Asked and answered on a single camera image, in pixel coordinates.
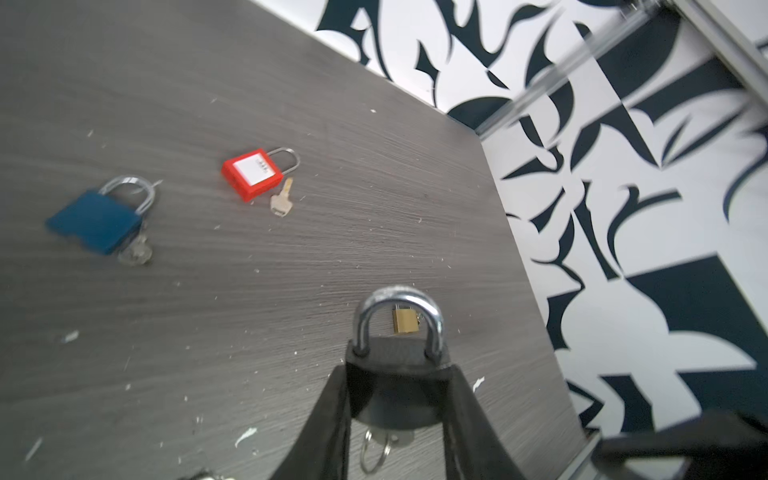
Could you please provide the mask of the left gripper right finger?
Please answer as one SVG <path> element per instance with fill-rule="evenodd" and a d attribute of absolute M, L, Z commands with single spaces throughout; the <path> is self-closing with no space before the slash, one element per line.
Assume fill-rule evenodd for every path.
<path fill-rule="evenodd" d="M 442 407 L 447 479 L 524 479 L 461 369 L 448 369 Z"/>

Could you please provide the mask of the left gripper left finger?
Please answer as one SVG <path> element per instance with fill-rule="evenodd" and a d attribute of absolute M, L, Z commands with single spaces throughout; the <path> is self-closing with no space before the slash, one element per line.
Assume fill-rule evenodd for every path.
<path fill-rule="evenodd" d="M 331 372 L 298 438 L 271 479 L 348 478 L 351 408 L 346 368 Z"/>

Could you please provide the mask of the black padlock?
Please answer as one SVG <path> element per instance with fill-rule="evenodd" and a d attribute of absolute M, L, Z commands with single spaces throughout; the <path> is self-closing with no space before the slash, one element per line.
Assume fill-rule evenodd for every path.
<path fill-rule="evenodd" d="M 370 335 L 374 314 L 406 306 L 426 323 L 426 338 Z M 442 422 L 450 357 L 444 318 L 424 292 L 405 285 L 382 287 L 355 311 L 354 334 L 346 354 L 352 418 L 366 426 L 359 465 L 376 474 L 392 450 L 413 442 L 414 432 Z"/>

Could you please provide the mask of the red padlock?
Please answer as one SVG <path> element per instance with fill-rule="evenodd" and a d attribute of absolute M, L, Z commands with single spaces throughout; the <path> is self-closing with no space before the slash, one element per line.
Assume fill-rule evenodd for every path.
<path fill-rule="evenodd" d="M 274 162 L 274 157 L 279 154 L 290 155 L 294 164 L 281 170 Z M 300 164 L 300 155 L 291 148 L 280 147 L 271 151 L 258 149 L 225 161 L 220 172 L 240 199 L 250 202 L 277 187 Z"/>

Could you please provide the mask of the blue padlock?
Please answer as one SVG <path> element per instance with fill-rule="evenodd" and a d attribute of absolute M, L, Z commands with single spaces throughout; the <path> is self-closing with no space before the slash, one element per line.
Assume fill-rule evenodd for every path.
<path fill-rule="evenodd" d="M 145 194 L 145 199 L 136 207 L 111 196 L 114 190 L 128 185 Z M 82 193 L 49 217 L 45 226 L 59 236 L 78 241 L 89 251 L 115 255 L 128 266 L 142 266 L 153 257 L 144 219 L 156 198 L 156 187 L 148 180 L 132 175 L 117 176 L 98 190 Z"/>

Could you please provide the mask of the large brass padlock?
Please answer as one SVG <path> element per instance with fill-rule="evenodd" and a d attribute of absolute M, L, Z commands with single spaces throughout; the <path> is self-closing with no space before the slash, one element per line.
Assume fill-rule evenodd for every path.
<path fill-rule="evenodd" d="M 392 318 L 395 334 L 411 334 L 420 330 L 420 314 L 413 308 L 395 305 Z"/>

